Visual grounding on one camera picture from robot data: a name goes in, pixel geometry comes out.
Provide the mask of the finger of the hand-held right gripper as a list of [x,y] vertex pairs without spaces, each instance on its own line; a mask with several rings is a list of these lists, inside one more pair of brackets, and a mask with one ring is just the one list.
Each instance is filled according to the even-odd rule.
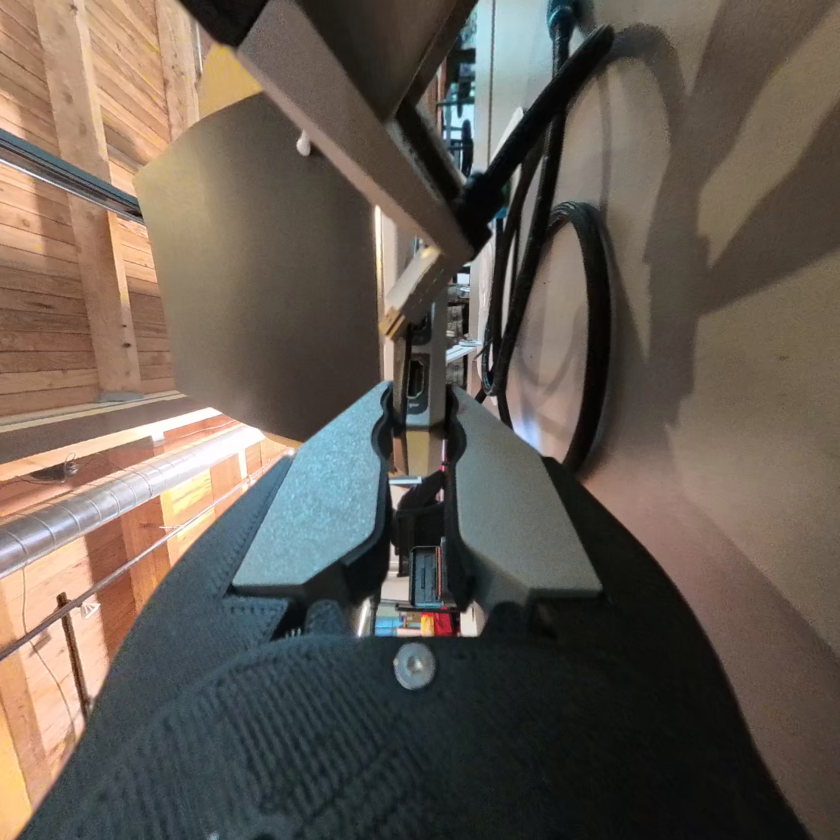
[[278,108],[371,205],[455,268],[464,179],[416,110],[474,2],[265,2],[236,45]]

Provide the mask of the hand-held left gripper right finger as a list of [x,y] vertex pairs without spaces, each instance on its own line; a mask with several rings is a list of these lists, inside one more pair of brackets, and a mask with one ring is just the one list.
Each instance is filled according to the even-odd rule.
[[481,607],[594,599],[602,583],[540,453],[450,389],[448,498],[465,598]]

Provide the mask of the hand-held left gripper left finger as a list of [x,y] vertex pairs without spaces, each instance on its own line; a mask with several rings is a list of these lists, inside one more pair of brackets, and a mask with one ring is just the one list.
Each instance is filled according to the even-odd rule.
[[392,386],[303,444],[234,579],[237,594],[374,594],[390,561]]

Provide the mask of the black hdmi switch box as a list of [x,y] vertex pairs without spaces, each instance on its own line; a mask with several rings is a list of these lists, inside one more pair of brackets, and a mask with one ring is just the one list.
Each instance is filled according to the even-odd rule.
[[425,477],[443,463],[447,309],[443,290],[423,320],[394,342],[394,468],[411,478]]

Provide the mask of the thin black cable green plugs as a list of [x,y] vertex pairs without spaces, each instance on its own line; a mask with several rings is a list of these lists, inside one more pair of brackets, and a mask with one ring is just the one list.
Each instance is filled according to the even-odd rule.
[[581,2],[548,1],[546,23],[552,46],[552,77],[556,77],[571,53],[571,41],[581,19]]

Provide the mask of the wooden board with black panel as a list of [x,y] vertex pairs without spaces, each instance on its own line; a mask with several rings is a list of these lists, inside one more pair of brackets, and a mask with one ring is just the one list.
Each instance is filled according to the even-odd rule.
[[374,211],[259,93],[135,177],[177,389],[304,442],[381,381]]

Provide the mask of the silver ventilation duct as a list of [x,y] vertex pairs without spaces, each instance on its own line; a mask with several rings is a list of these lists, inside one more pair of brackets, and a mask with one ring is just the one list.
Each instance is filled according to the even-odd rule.
[[92,481],[64,496],[4,518],[1,524],[1,577],[60,550],[110,521],[159,497],[264,441],[297,442],[240,426],[149,458]]

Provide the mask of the black ceiling rail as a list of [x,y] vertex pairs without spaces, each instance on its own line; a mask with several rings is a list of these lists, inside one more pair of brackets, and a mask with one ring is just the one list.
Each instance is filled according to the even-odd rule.
[[145,224],[135,196],[70,164],[35,144],[1,130],[2,165],[103,208],[136,224]]

